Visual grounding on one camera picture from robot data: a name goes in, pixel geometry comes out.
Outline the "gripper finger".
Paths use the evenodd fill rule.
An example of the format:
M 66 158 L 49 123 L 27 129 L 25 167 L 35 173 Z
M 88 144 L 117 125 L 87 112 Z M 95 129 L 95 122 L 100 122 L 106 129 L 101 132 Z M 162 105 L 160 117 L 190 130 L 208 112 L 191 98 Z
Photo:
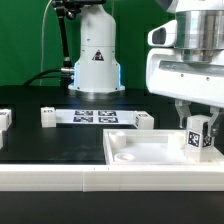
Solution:
M 224 108 L 211 107 L 210 114 L 211 117 L 205 123 L 204 133 L 208 137 L 216 138 L 219 133 L 219 126 L 224 120 Z
M 186 100 L 175 100 L 175 108 L 179 115 L 179 126 L 185 128 L 187 124 L 187 118 L 191 115 L 189 106 L 191 105 L 190 101 Z

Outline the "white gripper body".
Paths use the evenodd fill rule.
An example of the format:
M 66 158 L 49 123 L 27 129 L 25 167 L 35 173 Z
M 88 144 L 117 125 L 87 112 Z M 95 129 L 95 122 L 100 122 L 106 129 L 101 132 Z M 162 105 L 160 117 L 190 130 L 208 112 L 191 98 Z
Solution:
M 147 56 L 146 85 L 150 93 L 224 108 L 224 50 L 211 63 L 187 63 L 180 51 L 154 48 Z

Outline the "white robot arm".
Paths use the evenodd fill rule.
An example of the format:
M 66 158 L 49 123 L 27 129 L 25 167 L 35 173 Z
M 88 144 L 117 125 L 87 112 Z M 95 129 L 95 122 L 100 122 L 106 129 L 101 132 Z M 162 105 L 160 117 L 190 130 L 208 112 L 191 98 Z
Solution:
M 202 125 L 209 137 L 224 120 L 224 0 L 155 0 L 175 18 L 148 33 L 146 85 L 174 98 L 180 123 L 192 102 L 208 105 Z M 115 60 L 115 22 L 102 6 L 86 1 L 81 11 L 81 52 L 71 88 L 89 97 L 121 90 Z

